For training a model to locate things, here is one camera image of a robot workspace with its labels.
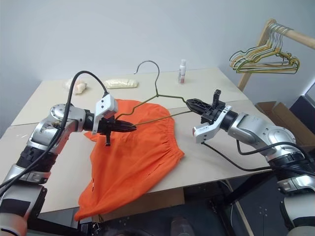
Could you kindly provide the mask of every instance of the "hanging hanger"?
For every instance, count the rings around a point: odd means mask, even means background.
[[[279,26],[278,28],[274,29],[274,31],[278,33],[277,44],[274,47],[274,50],[268,50],[267,52],[262,52],[260,54],[254,55],[252,58],[250,58],[250,60],[254,63],[246,62],[244,66],[239,65],[237,72],[253,72],[253,73],[285,72],[285,73],[290,73],[290,74],[296,73],[297,69],[299,68],[299,60],[296,57],[293,57],[290,53],[281,52],[282,45],[283,45],[283,34],[286,33],[289,30],[289,28],[284,27],[282,25],[278,25],[278,26]],[[283,58],[283,61],[257,63],[262,58],[269,57],[272,55],[276,55],[278,57]]]
[[[266,41],[266,43],[264,45],[261,45],[261,46],[257,46],[257,47],[252,47],[252,48],[249,48],[246,52],[243,52],[243,51],[237,51],[236,53],[234,53],[231,57],[230,57],[230,66],[231,67],[234,67],[234,64],[242,57],[246,57],[249,53],[254,53],[254,52],[257,52],[258,50],[259,51],[262,51],[262,50],[266,50],[266,49],[269,49],[271,48],[272,46],[272,40],[271,40],[271,28],[274,27],[274,26],[269,26],[267,28],[267,32],[268,32],[268,35],[269,35],[269,38],[268,40]]]
[[[239,61],[234,64],[235,67],[233,68],[234,70],[236,69],[237,73],[295,74],[297,72],[300,67],[299,59],[292,56],[291,53],[284,53],[281,51],[283,46],[283,35],[290,30],[290,28],[279,24],[271,24],[270,29],[273,32],[271,37],[274,46],[262,52],[250,53],[247,58],[243,57],[239,59]],[[283,60],[278,62],[258,63],[261,59],[272,55],[281,57]]]
[[[270,25],[268,27],[269,39],[267,40],[267,43],[262,47],[255,47],[253,50],[250,50],[246,55],[235,59],[232,64],[233,69],[236,70],[242,62],[246,60],[252,60],[254,56],[260,53],[274,51],[277,47],[277,44],[274,44],[274,42],[275,40],[276,42],[278,42],[278,38],[275,38],[275,34],[274,34],[275,33],[274,28],[277,28],[277,27],[280,27],[280,26]]]
[[[121,116],[130,116],[130,115],[132,115],[132,114],[134,113],[134,110],[135,110],[137,107],[140,107],[141,105],[143,105],[143,104],[149,102],[150,100],[152,100],[152,99],[154,99],[154,98],[156,98],[156,97],[179,98],[179,99],[181,99],[181,100],[185,103],[185,105],[187,105],[187,102],[184,100],[183,97],[171,96],[171,95],[162,95],[162,94],[159,94],[159,93],[158,93],[157,81],[158,81],[158,78],[159,78],[159,66],[158,66],[158,64],[157,64],[156,62],[154,62],[154,61],[152,61],[152,60],[145,60],[145,61],[141,62],[141,63],[138,65],[138,67],[137,67],[136,71],[134,72],[134,74],[137,74],[137,73],[138,73],[139,67],[140,67],[143,63],[145,63],[145,62],[151,62],[151,63],[153,63],[154,65],[157,66],[157,78],[156,78],[156,80],[155,80],[156,94],[155,94],[153,97],[150,97],[149,99],[145,100],[144,102],[141,102],[141,103],[139,103],[138,105],[134,106],[134,107],[132,108],[132,110],[131,110],[130,113],[122,113],[122,114],[120,114],[119,116],[116,117],[115,120],[117,120],[117,119],[118,119],[119,117],[121,117]],[[165,119],[165,118],[177,116],[177,115],[184,114],[184,113],[189,113],[189,112],[191,112],[191,111],[180,112],[180,113],[176,113],[176,114],[173,114],[173,115],[170,115],[170,116],[161,117],[161,118],[157,118],[157,119],[153,119],[153,120],[141,122],[141,123],[135,124],[135,126],[138,126],[138,125],[141,125],[141,124],[150,123],[150,122],[154,122],[154,121],[157,121],[157,120],[160,120],[160,119]]]

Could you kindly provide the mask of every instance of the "orange cloth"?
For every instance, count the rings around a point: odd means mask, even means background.
[[[129,113],[139,104],[133,100],[117,100],[120,113]],[[120,119],[133,124],[169,116],[164,107],[143,104],[131,116]],[[112,132],[111,146],[105,136],[85,134],[96,141],[91,153],[92,180],[79,198],[75,220],[111,212],[145,194],[171,171],[184,153],[174,136],[174,119],[166,118],[140,125],[128,133]]]

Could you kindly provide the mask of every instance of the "hanger hook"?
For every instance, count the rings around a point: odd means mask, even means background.
[[[152,61],[152,60],[145,60],[145,61],[141,62],[141,63],[138,65],[136,71],[134,72],[134,75],[138,73],[139,67],[140,67],[143,63],[145,63],[145,62],[151,62],[151,63],[153,63],[154,65],[157,66],[157,78],[156,78],[156,81],[155,81],[155,86],[156,86],[156,92],[157,92],[157,96],[158,96],[157,80],[158,80],[158,77],[159,77],[159,66],[158,66],[158,64],[157,64],[155,61]]]

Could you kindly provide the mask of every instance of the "spray bottle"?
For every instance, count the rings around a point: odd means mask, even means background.
[[[184,84],[185,73],[186,73],[186,60],[182,59],[181,65],[179,66],[179,72],[178,72],[178,83],[180,85]]]

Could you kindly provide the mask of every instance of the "floor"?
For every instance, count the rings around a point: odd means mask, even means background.
[[[233,188],[236,188],[246,178],[236,178],[230,180],[230,183]],[[276,179],[272,178],[240,201],[255,236],[285,236],[287,234],[288,231],[284,226],[279,209],[279,203],[283,197],[277,190]],[[41,214],[40,218],[75,227],[76,222],[72,220],[75,211],[76,209],[68,209],[49,212]],[[106,222],[107,227],[111,230],[103,235],[111,236],[117,230],[138,228],[144,229],[151,235],[168,236],[170,235],[171,220],[176,216],[186,218],[192,225],[196,236],[225,235],[218,217],[204,200],[111,220]],[[248,235],[236,207],[233,210],[232,223],[237,236]],[[36,235],[38,234],[34,232],[28,233],[28,236]]]

